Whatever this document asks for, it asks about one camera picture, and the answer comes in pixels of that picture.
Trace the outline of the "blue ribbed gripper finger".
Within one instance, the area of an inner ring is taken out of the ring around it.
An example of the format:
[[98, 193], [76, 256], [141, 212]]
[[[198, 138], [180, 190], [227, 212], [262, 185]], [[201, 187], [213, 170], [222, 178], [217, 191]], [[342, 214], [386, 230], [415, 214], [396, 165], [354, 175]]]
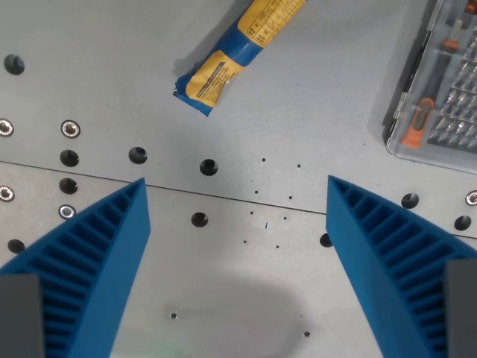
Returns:
[[151, 233], [145, 179], [38, 239], [1, 274], [40, 280], [47, 357], [108, 357]]
[[326, 231], [384, 357], [447, 357], [444, 268], [476, 250], [417, 214], [328, 177]]

